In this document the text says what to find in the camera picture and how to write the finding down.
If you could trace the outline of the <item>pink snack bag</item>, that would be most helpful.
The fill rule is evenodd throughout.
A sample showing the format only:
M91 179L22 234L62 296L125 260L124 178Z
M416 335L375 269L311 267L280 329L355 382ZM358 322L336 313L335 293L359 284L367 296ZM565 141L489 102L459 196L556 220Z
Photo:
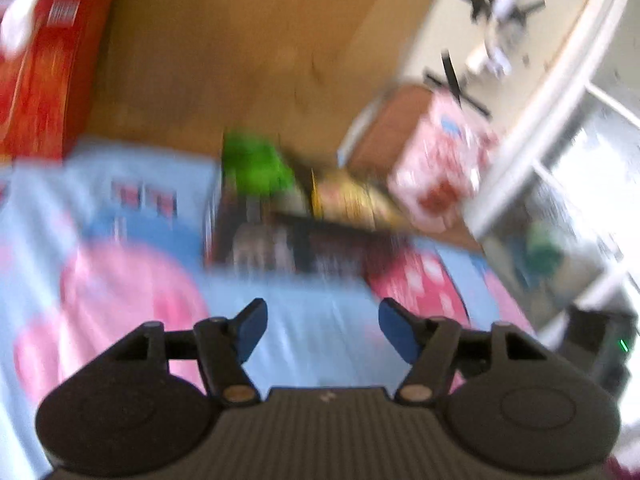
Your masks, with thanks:
M486 118L438 90L387 177L390 194L415 228L444 232L477 194L500 142Z

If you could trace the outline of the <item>cartoon pig bed sheet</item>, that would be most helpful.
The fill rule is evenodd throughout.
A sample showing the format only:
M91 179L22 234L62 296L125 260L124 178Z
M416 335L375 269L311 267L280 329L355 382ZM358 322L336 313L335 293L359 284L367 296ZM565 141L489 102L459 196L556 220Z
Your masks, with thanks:
M220 170L209 158L98 141L66 162L1 168L1 474L49 470L35 411L60 382L146 321L188 330L265 300L247 363L272 387L397 388L406 363L356 276L206 268L203 223Z

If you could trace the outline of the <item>brown chair cushion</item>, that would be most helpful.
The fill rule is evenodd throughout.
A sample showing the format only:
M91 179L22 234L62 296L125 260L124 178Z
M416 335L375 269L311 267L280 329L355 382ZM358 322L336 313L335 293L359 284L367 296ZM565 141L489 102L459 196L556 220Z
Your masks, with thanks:
M432 97L433 91L423 84L400 84L387 92L347 156L346 168L386 183Z

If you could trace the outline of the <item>wooden headboard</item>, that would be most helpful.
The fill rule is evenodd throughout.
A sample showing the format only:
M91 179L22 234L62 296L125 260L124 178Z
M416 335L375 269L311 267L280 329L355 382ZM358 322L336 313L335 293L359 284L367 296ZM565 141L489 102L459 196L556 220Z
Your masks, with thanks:
M213 155L240 127L334 159L434 0L114 0L89 131Z

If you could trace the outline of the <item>black cardboard storage box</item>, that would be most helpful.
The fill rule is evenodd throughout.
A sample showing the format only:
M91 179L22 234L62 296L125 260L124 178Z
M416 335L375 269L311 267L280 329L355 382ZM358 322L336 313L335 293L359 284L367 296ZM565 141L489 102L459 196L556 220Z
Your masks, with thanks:
M239 274L276 272L359 278L380 273L408 244L407 231L367 231L317 220L311 211L311 166L285 158L295 184L270 196L240 195L221 182L210 206L204 245L206 266Z

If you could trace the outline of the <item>green seaweed snack packet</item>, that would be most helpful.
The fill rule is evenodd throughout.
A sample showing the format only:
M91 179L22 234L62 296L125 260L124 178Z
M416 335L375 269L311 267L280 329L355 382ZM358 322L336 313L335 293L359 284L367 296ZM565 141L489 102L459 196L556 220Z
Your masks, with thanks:
M224 135L221 161L224 184L240 195L270 196L295 184L294 171L276 147L242 130Z

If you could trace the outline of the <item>black device with green light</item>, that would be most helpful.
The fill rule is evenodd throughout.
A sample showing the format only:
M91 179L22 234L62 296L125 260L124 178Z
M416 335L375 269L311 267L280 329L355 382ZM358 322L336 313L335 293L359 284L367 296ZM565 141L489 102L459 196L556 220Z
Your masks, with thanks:
M570 306L566 330L556 352L620 400L630 378L638 316L621 310L582 310Z

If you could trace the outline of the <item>red gift bag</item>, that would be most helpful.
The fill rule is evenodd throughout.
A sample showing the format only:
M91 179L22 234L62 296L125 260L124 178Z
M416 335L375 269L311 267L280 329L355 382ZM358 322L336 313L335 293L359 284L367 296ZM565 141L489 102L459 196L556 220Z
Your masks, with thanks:
M59 162L84 132L112 0L40 0L26 51L1 61L1 160Z

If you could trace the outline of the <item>yellow snack packet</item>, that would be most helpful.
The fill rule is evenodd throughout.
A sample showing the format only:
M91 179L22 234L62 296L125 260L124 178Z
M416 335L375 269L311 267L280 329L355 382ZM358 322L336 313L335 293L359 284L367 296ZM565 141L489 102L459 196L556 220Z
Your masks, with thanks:
M405 215L383 190L347 171L311 171L314 218L367 231L407 231Z

